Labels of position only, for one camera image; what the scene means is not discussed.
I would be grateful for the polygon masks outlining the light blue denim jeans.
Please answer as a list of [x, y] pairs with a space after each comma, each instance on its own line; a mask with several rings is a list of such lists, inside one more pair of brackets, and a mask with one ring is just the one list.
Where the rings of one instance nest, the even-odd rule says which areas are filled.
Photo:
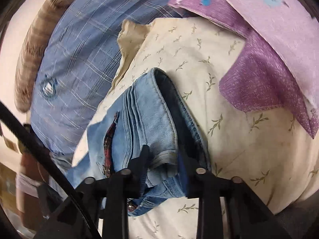
[[187, 105], [166, 73], [153, 68], [116, 99], [102, 121], [87, 128], [88, 152], [66, 174], [74, 187], [89, 176], [105, 178], [104, 140], [113, 123], [111, 156], [115, 171], [127, 168], [143, 145], [150, 149], [146, 188], [139, 199], [129, 200], [130, 216], [143, 215], [167, 199], [184, 196], [177, 171], [180, 151], [211, 169], [207, 143]]

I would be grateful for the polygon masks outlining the cream leaf print bedsheet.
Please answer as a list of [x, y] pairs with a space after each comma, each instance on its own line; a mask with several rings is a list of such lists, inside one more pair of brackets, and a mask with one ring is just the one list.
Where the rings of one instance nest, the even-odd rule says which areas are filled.
[[[88, 127], [103, 120], [116, 99], [153, 68], [172, 80], [208, 146], [212, 172], [241, 177], [292, 238], [302, 238], [318, 216], [318, 138], [289, 110], [245, 113], [219, 91], [219, 83], [245, 44], [201, 17], [122, 22], [122, 58], [112, 86]], [[73, 166], [88, 152], [87, 128]]]

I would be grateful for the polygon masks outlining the blue plaid quilt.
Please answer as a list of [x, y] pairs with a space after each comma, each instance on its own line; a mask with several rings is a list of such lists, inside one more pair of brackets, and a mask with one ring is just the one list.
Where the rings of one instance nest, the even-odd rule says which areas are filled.
[[75, 0], [57, 23], [44, 52], [31, 103], [31, 126], [62, 172], [121, 60], [117, 37], [129, 19], [148, 24], [176, 17], [169, 0]]

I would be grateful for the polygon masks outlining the purple pink shirt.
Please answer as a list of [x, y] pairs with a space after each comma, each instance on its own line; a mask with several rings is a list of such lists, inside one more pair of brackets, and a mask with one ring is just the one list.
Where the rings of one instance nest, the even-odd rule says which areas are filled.
[[226, 0], [169, 0], [171, 7], [199, 15], [245, 39], [238, 58], [222, 77], [221, 95], [245, 113], [285, 107], [314, 138], [318, 114], [309, 117], [299, 86], [282, 59]]

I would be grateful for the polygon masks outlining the brown striped pillow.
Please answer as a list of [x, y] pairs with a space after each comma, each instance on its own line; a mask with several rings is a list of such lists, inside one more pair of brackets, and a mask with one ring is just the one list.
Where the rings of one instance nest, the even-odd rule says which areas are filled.
[[50, 37], [74, 0], [46, 0], [25, 36], [15, 74], [15, 106], [21, 113], [31, 107], [33, 87]]

